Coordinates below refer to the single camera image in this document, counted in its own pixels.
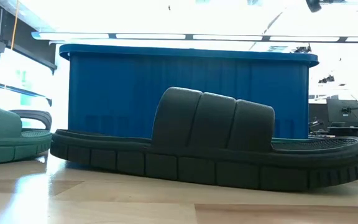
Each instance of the bin rim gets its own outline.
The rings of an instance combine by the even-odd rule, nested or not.
[[[93,54],[133,54],[289,61],[307,64],[309,68],[319,64],[317,55],[304,53],[244,52],[232,50],[173,49],[163,47],[126,47],[88,44],[64,44],[59,48],[60,56],[67,60],[70,59],[70,53],[72,52]]]

